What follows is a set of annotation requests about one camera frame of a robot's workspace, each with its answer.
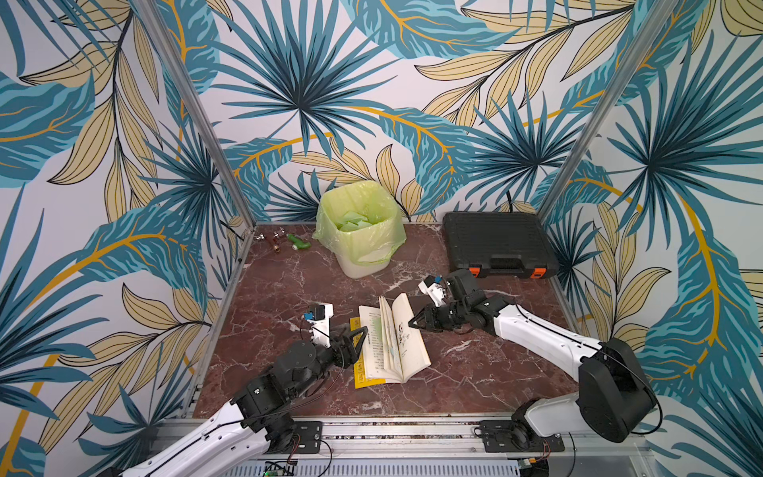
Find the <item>yellow cover book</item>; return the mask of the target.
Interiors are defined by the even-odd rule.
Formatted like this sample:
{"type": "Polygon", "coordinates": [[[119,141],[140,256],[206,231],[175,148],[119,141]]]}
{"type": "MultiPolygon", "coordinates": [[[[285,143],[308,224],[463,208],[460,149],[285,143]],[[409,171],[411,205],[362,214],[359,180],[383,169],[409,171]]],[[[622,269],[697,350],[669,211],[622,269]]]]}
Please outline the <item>yellow cover book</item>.
{"type": "Polygon", "coordinates": [[[421,332],[409,326],[414,314],[405,293],[392,302],[381,297],[377,307],[360,306],[359,314],[351,329],[366,327],[367,336],[353,365],[356,389],[405,384],[431,366],[421,332]]]}

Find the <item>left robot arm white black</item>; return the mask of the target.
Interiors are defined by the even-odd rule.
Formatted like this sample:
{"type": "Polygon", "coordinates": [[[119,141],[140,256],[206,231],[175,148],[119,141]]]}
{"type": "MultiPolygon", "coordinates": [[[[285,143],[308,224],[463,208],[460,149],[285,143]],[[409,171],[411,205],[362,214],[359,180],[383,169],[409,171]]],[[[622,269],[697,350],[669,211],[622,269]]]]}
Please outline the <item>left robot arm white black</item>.
{"type": "Polygon", "coordinates": [[[359,360],[368,328],[337,328],[324,347],[292,343],[262,374],[253,378],[212,417],[162,452],[125,470],[107,468],[101,476],[220,476],[240,463],[288,449],[297,424],[294,401],[334,368],[359,360]]]}

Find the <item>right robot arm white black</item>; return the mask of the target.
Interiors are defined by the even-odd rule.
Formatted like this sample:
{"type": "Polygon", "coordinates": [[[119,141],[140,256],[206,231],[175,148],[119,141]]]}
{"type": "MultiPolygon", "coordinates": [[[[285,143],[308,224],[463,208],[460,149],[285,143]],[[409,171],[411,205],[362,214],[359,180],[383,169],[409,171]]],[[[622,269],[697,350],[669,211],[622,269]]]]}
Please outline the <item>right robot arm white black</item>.
{"type": "Polygon", "coordinates": [[[456,332],[463,327],[520,345],[552,363],[578,385],[576,392],[553,399],[532,399],[519,407],[503,429],[484,437],[508,440],[527,450],[544,438],[592,431],[620,443],[638,432],[651,413],[663,411],[639,360],[624,341],[586,337],[526,310],[503,294],[488,295],[468,270],[446,277],[427,276],[419,290],[430,299],[409,326],[427,332],[456,332]]]}

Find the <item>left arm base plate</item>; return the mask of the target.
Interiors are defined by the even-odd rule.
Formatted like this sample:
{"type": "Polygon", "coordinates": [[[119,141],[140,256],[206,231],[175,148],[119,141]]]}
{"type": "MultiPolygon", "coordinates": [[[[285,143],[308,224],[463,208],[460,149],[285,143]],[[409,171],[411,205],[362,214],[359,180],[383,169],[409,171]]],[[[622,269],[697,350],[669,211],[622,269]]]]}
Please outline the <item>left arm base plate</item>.
{"type": "Polygon", "coordinates": [[[266,427],[267,454],[318,454],[321,450],[322,421],[288,421],[266,427]]]}

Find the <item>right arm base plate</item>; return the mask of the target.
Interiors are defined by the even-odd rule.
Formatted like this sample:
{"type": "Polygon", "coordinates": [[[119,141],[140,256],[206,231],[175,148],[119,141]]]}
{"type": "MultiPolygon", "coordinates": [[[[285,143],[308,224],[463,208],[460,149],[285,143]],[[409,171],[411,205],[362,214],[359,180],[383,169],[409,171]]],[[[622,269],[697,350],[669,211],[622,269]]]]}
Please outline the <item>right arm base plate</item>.
{"type": "Polygon", "coordinates": [[[540,437],[516,421],[480,421],[474,427],[473,434],[482,441],[487,453],[547,455],[565,449],[560,437],[540,437]]]}

